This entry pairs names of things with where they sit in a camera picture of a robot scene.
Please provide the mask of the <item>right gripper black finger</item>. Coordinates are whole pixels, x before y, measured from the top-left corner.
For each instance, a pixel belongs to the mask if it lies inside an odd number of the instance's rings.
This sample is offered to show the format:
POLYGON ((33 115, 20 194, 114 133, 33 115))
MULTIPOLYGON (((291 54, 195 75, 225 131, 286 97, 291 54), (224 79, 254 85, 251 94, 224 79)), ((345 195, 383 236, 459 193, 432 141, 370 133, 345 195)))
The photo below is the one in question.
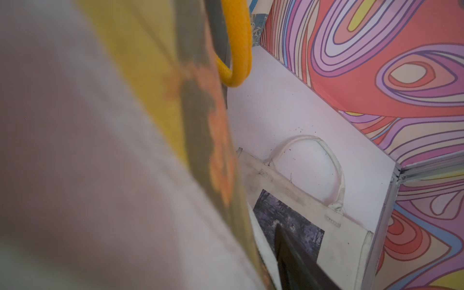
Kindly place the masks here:
POLYGON ((274 246, 284 290, 340 290, 281 225, 276 227, 274 246))

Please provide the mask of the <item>cream canvas bag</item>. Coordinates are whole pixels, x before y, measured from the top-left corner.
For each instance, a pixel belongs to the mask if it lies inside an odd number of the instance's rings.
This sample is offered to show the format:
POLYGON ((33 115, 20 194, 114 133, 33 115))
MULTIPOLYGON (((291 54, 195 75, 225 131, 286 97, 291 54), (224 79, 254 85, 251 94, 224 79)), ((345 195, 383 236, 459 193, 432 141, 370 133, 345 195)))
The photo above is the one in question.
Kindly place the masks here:
POLYGON ((318 142, 331 159, 338 182, 337 199, 324 205, 280 174, 275 163, 304 135, 283 142, 266 161, 242 149, 238 160, 247 193, 248 211, 259 253, 275 287, 283 290, 275 250, 276 227, 281 225, 341 290, 358 290, 364 280, 373 234, 343 214, 345 179, 328 145, 318 142))

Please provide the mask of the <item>cream bag with yellow handles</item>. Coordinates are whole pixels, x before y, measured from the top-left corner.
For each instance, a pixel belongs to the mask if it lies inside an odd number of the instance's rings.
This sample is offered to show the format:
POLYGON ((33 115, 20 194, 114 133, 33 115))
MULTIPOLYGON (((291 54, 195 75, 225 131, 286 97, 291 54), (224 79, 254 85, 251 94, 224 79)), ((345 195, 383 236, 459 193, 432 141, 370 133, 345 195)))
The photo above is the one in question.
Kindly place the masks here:
POLYGON ((1 2, 1 288, 270 290, 203 1, 1 2))

